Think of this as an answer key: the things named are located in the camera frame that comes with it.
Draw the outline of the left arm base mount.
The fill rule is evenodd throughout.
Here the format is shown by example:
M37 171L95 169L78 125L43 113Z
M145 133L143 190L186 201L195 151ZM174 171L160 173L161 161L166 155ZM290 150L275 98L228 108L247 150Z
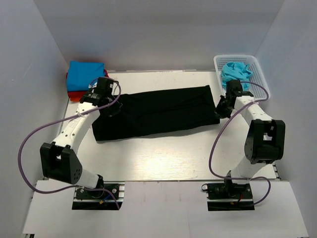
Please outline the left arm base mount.
M72 210L119 210L124 199L125 182L104 182L104 189L109 192L75 189Z

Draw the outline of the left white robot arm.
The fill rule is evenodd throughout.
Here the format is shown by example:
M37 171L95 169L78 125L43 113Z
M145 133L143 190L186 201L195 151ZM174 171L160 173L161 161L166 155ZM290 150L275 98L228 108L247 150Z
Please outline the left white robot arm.
M40 147L42 171L45 177L71 185L86 187L89 194L99 198L105 186L100 175L85 169L77 157L79 146L92 124L101 115L111 117L122 106L114 96L113 85L120 89L118 81L100 77L80 99L74 116L62 132L51 142Z

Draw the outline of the black t shirt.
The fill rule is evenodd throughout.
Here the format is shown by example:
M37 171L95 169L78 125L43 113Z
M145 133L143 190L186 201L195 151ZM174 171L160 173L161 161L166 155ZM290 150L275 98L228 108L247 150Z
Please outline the black t shirt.
M122 94L120 111L108 108L92 124L96 141L111 141L189 130L220 122L210 86Z

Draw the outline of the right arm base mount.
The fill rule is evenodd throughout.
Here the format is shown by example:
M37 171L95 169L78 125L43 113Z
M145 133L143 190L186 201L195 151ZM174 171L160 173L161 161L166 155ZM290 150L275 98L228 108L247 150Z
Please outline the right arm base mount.
M252 211L255 209L249 183L236 184L231 180L204 183L201 190L207 194L208 211Z

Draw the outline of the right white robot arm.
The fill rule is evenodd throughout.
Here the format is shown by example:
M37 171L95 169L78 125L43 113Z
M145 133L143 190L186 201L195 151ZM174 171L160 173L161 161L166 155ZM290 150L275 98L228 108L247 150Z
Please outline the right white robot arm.
M226 83L226 93L220 97L215 110L218 118L228 118L215 142L218 142L225 128L238 114L249 125L244 143L244 157L223 177L225 180L231 180L223 186L224 193L231 198L241 193L240 184L248 183L260 169L280 160L284 153L285 123L273 119L263 111L259 102L268 99L268 92L264 87L255 83L254 85L265 92L265 99L256 100L251 92L243 91L242 82L230 80Z

